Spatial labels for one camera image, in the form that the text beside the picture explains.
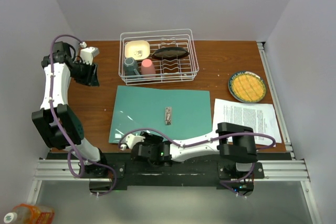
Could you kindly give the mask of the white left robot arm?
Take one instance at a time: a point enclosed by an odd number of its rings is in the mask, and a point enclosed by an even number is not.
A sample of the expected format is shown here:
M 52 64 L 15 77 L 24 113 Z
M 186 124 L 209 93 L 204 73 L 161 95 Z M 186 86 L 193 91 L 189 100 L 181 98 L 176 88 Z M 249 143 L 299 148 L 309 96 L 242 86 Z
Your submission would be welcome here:
M 59 41 L 53 44 L 52 53 L 43 57 L 45 93 L 40 109 L 32 113 L 31 119 L 49 148 L 66 151 L 80 160 L 79 177 L 103 178 L 109 174 L 106 157 L 85 138 L 82 123 L 68 104 L 71 80 L 84 86 L 99 86 L 98 65 L 93 61 L 99 49 L 88 47 L 85 42 L 80 47 L 76 55 L 72 45 Z

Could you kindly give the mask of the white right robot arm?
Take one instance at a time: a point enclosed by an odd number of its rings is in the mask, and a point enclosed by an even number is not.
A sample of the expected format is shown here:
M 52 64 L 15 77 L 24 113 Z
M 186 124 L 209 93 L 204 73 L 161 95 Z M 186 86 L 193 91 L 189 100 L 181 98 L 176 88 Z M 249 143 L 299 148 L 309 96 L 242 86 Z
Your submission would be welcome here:
M 155 166 L 182 163 L 188 159 L 218 154 L 224 159 L 235 162 L 234 173 L 246 178 L 253 171 L 252 164 L 257 162 L 257 147 L 253 129 L 247 126 L 219 123 L 217 130 L 199 137 L 186 140 L 167 140 L 147 134 L 129 134 L 125 145 L 131 150 L 131 158 L 147 161 Z

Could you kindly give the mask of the teal file folder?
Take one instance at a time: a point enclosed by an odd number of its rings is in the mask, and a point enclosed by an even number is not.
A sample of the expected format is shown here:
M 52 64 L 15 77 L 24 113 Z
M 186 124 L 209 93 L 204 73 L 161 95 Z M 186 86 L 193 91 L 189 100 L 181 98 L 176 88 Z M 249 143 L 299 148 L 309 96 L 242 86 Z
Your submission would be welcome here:
M 168 106 L 172 108 L 171 125 L 164 121 Z M 139 128 L 158 130 L 173 140 L 211 132 L 210 92 L 118 86 L 109 143 L 117 143 L 126 132 Z

